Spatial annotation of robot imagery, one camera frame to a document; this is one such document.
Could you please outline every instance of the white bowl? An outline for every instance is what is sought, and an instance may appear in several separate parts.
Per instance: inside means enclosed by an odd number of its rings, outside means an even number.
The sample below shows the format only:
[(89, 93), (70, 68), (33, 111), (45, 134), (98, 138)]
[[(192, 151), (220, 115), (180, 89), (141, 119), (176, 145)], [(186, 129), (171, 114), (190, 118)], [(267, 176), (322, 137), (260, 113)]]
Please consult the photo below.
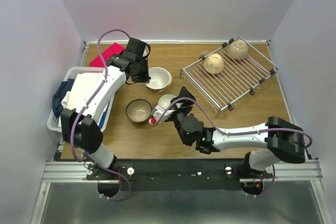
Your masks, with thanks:
[(166, 109), (171, 104), (170, 101), (175, 97), (176, 97), (176, 95), (174, 95), (174, 94), (164, 94), (163, 96), (160, 97), (157, 104), (160, 105), (161, 107), (163, 107), (164, 109)]
[(172, 75), (164, 68), (155, 67), (150, 68), (148, 71), (151, 79), (145, 85), (149, 90), (160, 93), (172, 83)]

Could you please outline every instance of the white plastic basket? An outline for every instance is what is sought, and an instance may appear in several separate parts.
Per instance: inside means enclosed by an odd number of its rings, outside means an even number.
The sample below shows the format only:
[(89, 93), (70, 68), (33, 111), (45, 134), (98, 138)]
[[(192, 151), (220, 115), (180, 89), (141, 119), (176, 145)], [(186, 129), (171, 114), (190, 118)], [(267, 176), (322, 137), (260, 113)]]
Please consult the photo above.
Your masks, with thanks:
[[(63, 81), (67, 81), (69, 78), (75, 79), (77, 77), (77, 75), (80, 74), (80, 73), (103, 73), (103, 71), (104, 71), (104, 68), (73, 67), (73, 68), (70, 68), (68, 70), (68, 72), (65, 75)], [(107, 122), (109, 120), (109, 116), (110, 116), (111, 108), (112, 108), (112, 103), (113, 103), (113, 98), (114, 97), (112, 97), (112, 99), (110, 100), (109, 106), (108, 106), (107, 111), (106, 111), (106, 117), (105, 117), (105, 119), (102, 119), (102, 120), (104, 120), (103, 126), (101, 128), (102, 132), (105, 130)], [(48, 129), (50, 129), (51, 131), (62, 132), (62, 129), (58, 127), (58, 120), (59, 119), (54, 116), (54, 113), (51, 110), (51, 112), (49, 114), (48, 121), (47, 121), (47, 127), (48, 127)]]

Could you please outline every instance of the white knob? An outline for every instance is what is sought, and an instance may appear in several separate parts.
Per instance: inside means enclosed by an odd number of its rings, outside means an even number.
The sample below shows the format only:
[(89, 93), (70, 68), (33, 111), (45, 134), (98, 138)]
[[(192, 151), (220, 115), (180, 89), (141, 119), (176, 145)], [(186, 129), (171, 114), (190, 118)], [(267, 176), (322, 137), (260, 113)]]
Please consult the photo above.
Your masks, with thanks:
[(90, 169), (87, 169), (86, 171), (85, 171), (85, 173), (86, 173), (86, 175), (91, 175), (92, 173), (93, 173), (93, 171), (92, 170), (90, 170)]
[(128, 175), (133, 175), (134, 174), (134, 169), (132, 167), (127, 169), (127, 174)]
[(271, 174), (271, 173), (273, 172), (272, 167), (267, 166), (267, 167), (266, 167), (266, 172), (269, 173), (269, 174)]

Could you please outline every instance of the red cloth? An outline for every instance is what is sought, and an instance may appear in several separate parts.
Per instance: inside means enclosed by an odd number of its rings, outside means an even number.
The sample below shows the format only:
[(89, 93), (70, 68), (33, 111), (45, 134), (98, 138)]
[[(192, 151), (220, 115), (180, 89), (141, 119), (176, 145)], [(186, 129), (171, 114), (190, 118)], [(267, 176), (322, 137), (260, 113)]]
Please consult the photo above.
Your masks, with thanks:
[[(108, 49), (106, 49), (102, 53), (105, 62), (107, 62), (107, 59), (109, 57), (111, 57), (113, 54), (120, 54), (120, 52), (124, 49), (125, 48), (120, 46), (118, 43), (112, 44)], [(96, 67), (96, 68), (103, 68), (104, 67), (103, 62), (101, 61), (99, 55), (97, 57), (95, 57), (95, 59), (92, 62), (90, 62), (90, 67)]]

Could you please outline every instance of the bowl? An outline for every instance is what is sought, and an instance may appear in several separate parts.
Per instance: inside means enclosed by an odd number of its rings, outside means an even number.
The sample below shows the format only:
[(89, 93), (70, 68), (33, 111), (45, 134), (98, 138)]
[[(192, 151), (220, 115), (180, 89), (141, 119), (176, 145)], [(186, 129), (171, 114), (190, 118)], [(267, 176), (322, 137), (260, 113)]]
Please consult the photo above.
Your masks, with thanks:
[(176, 95), (174, 95), (174, 94), (164, 94), (163, 96), (160, 97), (157, 104), (160, 105), (161, 107), (163, 107), (164, 109), (166, 109), (171, 104), (170, 101), (175, 97), (176, 97)]
[(228, 46), (227, 53), (235, 60), (242, 60), (248, 54), (248, 46), (242, 40), (235, 40)]
[(224, 60), (219, 54), (212, 54), (204, 60), (204, 69), (208, 73), (217, 74), (224, 69)]
[(151, 77), (149, 82), (146, 82), (146, 87), (155, 93), (163, 92), (172, 83), (172, 75), (164, 68), (150, 68), (149, 76)]
[(151, 117), (152, 106), (143, 99), (131, 101), (126, 107), (126, 116), (133, 123), (146, 123)]

